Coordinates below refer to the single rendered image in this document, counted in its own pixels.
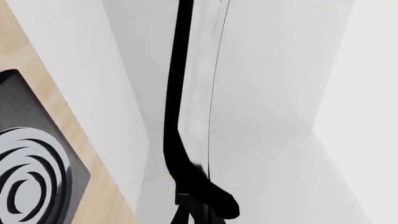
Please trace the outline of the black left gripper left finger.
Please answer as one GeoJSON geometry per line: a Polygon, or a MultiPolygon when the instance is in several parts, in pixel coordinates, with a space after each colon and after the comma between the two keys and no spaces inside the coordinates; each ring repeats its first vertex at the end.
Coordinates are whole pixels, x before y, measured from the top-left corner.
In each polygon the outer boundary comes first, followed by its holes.
{"type": "Polygon", "coordinates": [[[190,195],[184,193],[179,186],[175,190],[175,204],[178,206],[177,211],[170,224],[188,224],[189,212],[187,210],[187,203],[190,195]]]}

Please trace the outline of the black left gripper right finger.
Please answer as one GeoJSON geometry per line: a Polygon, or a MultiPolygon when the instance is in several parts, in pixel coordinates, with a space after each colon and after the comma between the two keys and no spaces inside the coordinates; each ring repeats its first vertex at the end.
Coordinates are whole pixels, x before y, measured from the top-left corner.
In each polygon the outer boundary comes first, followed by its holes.
{"type": "Polygon", "coordinates": [[[211,182],[198,164],[190,164],[188,183],[188,193],[201,203],[211,207],[220,218],[233,220],[240,216],[236,199],[211,182]]]}

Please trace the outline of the flat black stove plate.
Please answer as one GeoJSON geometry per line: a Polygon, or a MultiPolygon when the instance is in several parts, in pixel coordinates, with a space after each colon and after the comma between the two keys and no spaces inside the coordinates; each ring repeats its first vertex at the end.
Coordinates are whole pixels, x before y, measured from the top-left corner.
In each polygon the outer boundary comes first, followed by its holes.
{"type": "Polygon", "coordinates": [[[0,72],[0,224],[71,224],[89,180],[20,72],[0,72]]]}

